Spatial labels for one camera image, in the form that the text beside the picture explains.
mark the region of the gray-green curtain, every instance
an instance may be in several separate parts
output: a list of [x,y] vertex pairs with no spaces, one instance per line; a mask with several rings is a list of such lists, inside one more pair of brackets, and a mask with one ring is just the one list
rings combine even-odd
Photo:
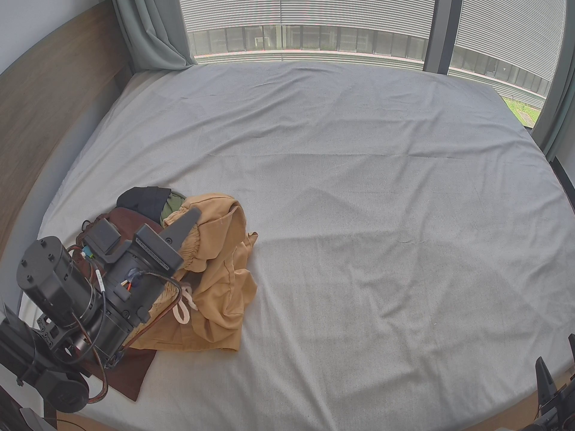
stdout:
[[531,136],[547,161],[555,158],[569,126],[575,126],[575,0],[566,1],[565,34],[557,71]]
[[182,70],[190,53],[179,0],[112,0],[134,68]]

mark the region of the mattress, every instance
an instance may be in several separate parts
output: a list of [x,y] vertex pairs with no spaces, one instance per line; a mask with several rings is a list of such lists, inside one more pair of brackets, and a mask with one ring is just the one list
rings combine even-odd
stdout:
[[[456,430],[572,362],[575,216],[491,87],[336,63],[140,74],[40,236],[133,186],[223,192],[259,239],[238,353],[159,352],[122,430]],[[37,310],[22,302],[28,322]],[[89,380],[92,392],[100,382]]]

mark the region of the wooden headboard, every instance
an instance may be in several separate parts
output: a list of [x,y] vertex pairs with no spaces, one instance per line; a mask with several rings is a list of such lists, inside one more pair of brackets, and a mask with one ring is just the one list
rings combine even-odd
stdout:
[[0,257],[54,148],[129,61],[106,0],[47,35],[0,75]]

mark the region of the building facade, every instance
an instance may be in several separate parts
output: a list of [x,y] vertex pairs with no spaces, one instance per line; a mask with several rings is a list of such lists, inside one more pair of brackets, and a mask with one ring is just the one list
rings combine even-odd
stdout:
[[[419,69],[435,0],[180,0],[199,63],[327,60]],[[464,0],[450,75],[541,107],[565,0]]]

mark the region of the drawstring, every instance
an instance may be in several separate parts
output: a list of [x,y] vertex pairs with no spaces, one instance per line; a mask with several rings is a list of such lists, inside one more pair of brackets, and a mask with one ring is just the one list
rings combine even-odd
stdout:
[[[176,318],[176,321],[178,321],[180,324],[187,324],[188,322],[190,322],[190,312],[187,310],[186,305],[183,302],[184,299],[187,300],[187,304],[190,306],[192,310],[198,311],[198,307],[191,298],[191,286],[188,283],[182,283],[182,299],[178,302],[176,306],[174,306],[174,308],[172,308],[172,311],[174,312],[174,317]],[[178,307],[182,309],[183,317],[180,316]]]

